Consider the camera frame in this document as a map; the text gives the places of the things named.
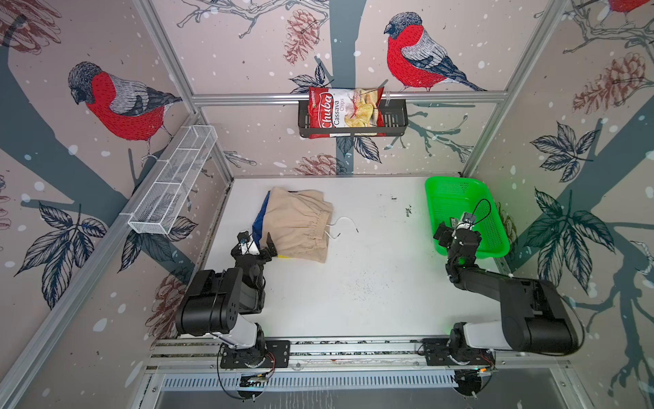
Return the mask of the rainbow striped shorts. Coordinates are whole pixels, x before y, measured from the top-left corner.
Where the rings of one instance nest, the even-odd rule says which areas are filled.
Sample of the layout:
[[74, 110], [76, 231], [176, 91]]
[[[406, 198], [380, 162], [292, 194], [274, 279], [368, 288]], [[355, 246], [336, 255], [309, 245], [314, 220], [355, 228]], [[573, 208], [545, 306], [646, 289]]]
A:
[[269, 198], [270, 198], [270, 194], [267, 194], [267, 196], [265, 197], [262, 203], [262, 207], [259, 213], [257, 214], [255, 221], [253, 222], [251, 241], [248, 244], [248, 250], [250, 251], [250, 253], [253, 254], [254, 250], [258, 250], [258, 253], [256, 255], [264, 262], [271, 262], [274, 257], [277, 257], [279, 255], [270, 233], [267, 233], [265, 245], [263, 248], [261, 248], [261, 240], [263, 238], [264, 216], [266, 214]]

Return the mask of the beige shorts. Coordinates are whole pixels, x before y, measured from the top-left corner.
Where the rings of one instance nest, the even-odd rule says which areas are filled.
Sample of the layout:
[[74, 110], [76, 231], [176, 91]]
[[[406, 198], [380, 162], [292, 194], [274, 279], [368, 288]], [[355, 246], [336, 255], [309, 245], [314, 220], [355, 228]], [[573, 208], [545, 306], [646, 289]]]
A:
[[274, 187], [263, 216], [262, 238], [272, 240], [281, 257], [324, 263], [333, 211], [333, 204], [320, 191]]

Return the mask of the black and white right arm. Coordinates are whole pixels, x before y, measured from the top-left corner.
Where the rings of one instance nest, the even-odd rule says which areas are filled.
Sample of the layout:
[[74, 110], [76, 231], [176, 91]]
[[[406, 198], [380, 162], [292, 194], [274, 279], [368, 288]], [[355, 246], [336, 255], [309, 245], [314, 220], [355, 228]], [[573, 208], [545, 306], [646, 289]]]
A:
[[456, 228], [441, 223], [434, 239], [447, 250], [446, 273], [457, 289], [500, 304], [497, 321], [456, 324], [451, 332], [454, 349], [464, 345], [556, 357], [582, 348], [585, 335], [575, 330], [565, 300], [551, 282], [509, 277], [477, 265], [482, 237], [471, 223]]

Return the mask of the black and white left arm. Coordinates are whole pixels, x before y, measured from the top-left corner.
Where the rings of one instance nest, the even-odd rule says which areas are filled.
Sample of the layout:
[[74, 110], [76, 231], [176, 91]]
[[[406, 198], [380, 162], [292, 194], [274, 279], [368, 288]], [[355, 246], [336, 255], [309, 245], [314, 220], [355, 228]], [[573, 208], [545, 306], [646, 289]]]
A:
[[191, 280], [175, 315], [179, 335], [211, 336], [230, 349], [228, 357], [245, 367], [274, 363], [262, 327], [245, 319], [261, 313], [266, 299], [264, 266], [277, 257], [271, 236], [257, 254], [255, 240], [246, 231], [238, 234], [231, 250], [235, 264], [230, 269], [197, 272]]

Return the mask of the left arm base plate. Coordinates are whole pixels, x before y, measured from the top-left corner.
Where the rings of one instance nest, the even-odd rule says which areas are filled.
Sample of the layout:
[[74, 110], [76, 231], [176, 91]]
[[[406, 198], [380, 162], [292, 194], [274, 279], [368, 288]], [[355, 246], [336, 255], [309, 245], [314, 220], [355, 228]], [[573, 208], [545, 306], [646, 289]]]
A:
[[227, 349], [221, 355], [221, 370], [287, 368], [291, 343], [262, 338], [248, 349]]

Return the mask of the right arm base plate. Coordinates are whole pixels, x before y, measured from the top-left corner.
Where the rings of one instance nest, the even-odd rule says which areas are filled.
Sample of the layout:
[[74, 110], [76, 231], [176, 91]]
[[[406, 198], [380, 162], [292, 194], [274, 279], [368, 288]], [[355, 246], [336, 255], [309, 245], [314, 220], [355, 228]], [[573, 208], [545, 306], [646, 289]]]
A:
[[428, 366], [492, 367], [496, 363], [489, 349], [475, 349], [445, 337], [424, 338], [419, 352]]

